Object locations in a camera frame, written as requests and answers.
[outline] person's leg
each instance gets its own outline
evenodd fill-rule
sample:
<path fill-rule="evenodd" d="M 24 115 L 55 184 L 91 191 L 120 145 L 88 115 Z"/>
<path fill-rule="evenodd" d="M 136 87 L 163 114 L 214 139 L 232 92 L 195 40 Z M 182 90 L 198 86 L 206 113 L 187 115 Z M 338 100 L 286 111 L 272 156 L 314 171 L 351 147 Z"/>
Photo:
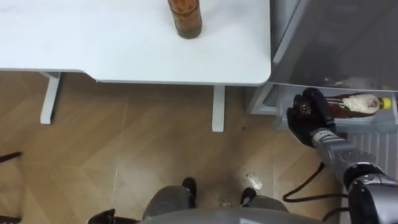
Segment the person's leg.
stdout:
<path fill-rule="evenodd" d="M 241 206 L 289 212 L 282 202 L 270 197 L 257 195 L 256 191 L 250 187 L 244 189 L 242 193 Z"/>
<path fill-rule="evenodd" d="M 186 178 L 181 186 L 169 186 L 160 189 L 145 209 L 143 220 L 157 215 L 195 208 L 197 194 L 193 178 Z"/>

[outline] gray pants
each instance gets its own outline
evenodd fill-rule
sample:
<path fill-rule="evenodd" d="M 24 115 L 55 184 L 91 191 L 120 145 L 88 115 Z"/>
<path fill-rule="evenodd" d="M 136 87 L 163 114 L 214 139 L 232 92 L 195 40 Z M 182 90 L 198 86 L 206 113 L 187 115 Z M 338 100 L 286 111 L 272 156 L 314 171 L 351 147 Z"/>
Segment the gray pants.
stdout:
<path fill-rule="evenodd" d="M 288 212 L 285 205 L 273 198 L 256 196 L 247 204 L 251 208 L 264 208 Z M 145 209 L 143 220 L 169 212 L 189 209 L 189 192 L 182 186 L 169 186 L 162 188 L 150 200 Z"/>

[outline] white table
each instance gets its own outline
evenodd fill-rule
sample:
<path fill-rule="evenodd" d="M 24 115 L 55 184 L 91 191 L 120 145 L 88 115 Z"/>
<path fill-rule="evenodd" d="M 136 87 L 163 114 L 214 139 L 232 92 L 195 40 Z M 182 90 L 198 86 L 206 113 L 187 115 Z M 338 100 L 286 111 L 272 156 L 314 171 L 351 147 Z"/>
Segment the white table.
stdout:
<path fill-rule="evenodd" d="M 224 87 L 258 86 L 271 73 L 269 0 L 200 0 L 203 31 L 177 35 L 167 0 L 2 0 L 0 70 L 50 78 L 49 124 L 60 72 L 98 82 L 213 85 L 214 131 Z"/>

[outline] black glove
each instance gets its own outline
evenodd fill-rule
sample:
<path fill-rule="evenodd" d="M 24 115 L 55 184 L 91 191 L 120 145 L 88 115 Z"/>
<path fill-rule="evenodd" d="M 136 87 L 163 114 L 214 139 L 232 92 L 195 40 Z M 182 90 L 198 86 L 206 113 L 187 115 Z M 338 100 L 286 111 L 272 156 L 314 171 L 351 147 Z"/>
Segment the black glove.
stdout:
<path fill-rule="evenodd" d="M 293 107 L 287 109 L 290 131 L 304 145 L 314 147 L 312 133 L 320 128 L 336 131 L 330 116 L 328 102 L 316 88 L 307 88 L 302 95 L 294 97 Z"/>

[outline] glass bottle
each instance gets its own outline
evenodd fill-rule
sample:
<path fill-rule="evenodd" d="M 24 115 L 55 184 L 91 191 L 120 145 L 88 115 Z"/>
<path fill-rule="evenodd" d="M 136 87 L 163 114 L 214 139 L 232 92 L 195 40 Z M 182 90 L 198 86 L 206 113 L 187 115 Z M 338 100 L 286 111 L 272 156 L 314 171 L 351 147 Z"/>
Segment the glass bottle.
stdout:
<path fill-rule="evenodd" d="M 202 27 L 199 0 L 168 0 L 178 34 L 186 39 L 199 36 Z"/>

